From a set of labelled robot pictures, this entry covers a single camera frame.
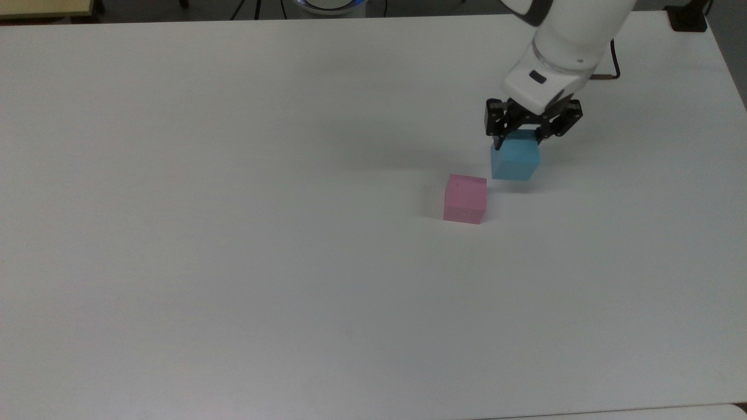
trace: table surface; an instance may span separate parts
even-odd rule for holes
[[[710,32],[489,180],[511,16],[0,28],[9,419],[448,420],[747,401],[747,113]],[[605,61],[599,71],[609,69]]]
[[[747,420],[739,407],[723,404],[700,407],[670,407],[656,410],[608,411],[605,413],[543,416],[531,420]]]
[[[2,0],[0,19],[89,16],[93,0]]]

